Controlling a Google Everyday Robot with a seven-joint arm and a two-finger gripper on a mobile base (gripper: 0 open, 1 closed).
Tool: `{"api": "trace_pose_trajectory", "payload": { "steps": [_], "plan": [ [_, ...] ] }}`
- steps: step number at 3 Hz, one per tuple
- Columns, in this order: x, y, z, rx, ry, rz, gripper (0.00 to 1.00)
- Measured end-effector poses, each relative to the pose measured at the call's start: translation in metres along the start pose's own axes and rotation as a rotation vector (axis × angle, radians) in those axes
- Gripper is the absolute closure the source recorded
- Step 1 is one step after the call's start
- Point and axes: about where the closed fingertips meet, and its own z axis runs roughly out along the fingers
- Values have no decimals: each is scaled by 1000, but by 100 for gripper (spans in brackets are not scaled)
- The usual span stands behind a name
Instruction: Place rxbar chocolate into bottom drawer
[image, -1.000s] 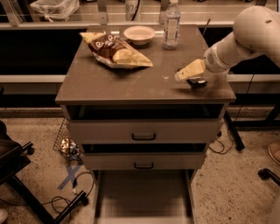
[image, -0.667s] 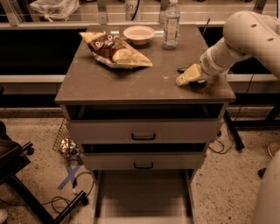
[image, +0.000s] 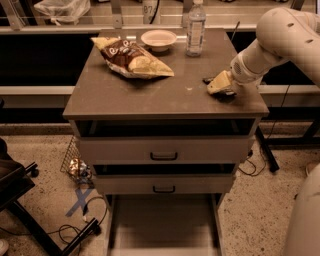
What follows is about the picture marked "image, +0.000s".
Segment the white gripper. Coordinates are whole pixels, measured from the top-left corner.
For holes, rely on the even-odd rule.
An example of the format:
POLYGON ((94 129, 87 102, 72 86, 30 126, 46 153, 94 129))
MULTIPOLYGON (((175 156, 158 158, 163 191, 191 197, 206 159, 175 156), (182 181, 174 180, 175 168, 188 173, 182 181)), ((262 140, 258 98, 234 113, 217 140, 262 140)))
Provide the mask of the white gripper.
POLYGON ((230 63, 230 71, 222 71, 207 86, 210 95, 227 89, 232 84, 257 88, 262 77, 250 71, 244 63, 243 54, 239 53, 230 63))

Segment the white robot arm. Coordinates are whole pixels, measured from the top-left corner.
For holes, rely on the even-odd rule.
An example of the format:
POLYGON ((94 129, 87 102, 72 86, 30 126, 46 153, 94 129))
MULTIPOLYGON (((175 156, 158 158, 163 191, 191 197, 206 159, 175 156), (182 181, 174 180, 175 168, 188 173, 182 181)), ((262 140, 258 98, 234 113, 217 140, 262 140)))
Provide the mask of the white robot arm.
MULTIPOLYGON (((288 61, 320 86, 320 17, 279 7, 263 14, 256 39, 207 86, 215 94, 232 85, 256 85, 273 67, 288 61)), ((320 256, 320 164, 306 167, 284 246, 284 256, 320 256)))

